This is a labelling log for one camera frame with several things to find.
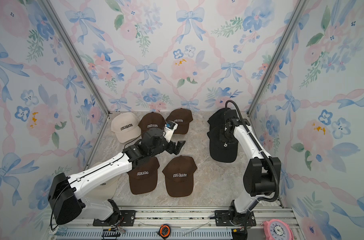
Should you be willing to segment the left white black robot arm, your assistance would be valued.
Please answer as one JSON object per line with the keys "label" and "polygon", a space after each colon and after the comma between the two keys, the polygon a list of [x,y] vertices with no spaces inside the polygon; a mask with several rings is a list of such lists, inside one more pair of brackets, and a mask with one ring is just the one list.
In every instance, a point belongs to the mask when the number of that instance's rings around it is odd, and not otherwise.
{"label": "left white black robot arm", "polygon": [[151,128],[144,132],[134,144],[93,168],[70,176],[64,173],[56,175],[48,195],[52,210],[50,221],[65,225],[75,219],[85,218],[107,225],[120,223],[123,217],[114,200],[89,200],[86,194],[116,176],[141,167],[164,151],[179,154],[185,141],[174,143],[171,140],[177,128],[176,123],[169,121],[163,129]]}

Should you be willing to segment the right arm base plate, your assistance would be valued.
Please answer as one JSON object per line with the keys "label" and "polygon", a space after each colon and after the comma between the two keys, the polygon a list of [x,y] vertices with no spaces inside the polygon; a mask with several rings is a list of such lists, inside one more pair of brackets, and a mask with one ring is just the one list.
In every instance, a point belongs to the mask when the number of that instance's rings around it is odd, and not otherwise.
{"label": "right arm base plate", "polygon": [[[214,216],[210,219],[215,220],[217,227],[244,227],[246,214],[230,213],[229,210],[215,210]],[[247,219],[247,227],[255,227],[257,225],[254,212],[249,213]]]}

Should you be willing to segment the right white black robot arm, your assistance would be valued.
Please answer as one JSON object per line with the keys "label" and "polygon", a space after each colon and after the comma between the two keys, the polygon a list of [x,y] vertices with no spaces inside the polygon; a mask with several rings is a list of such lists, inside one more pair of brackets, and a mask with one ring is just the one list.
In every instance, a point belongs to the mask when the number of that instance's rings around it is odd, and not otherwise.
{"label": "right white black robot arm", "polygon": [[223,108],[225,126],[220,130],[222,142],[237,143],[250,158],[243,176],[244,190],[229,206],[229,220],[235,226],[246,226],[253,209],[260,202],[273,203],[279,198],[281,161],[262,146],[249,122],[237,110]]}

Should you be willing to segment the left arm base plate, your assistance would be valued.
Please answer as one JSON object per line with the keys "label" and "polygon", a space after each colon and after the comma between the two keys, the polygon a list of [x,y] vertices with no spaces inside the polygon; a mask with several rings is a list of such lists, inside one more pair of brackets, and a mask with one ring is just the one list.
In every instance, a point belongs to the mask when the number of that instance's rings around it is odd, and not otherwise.
{"label": "left arm base plate", "polygon": [[132,227],[134,225],[136,213],[135,210],[122,210],[119,213],[113,212],[113,214],[104,221],[94,219],[93,227]]}

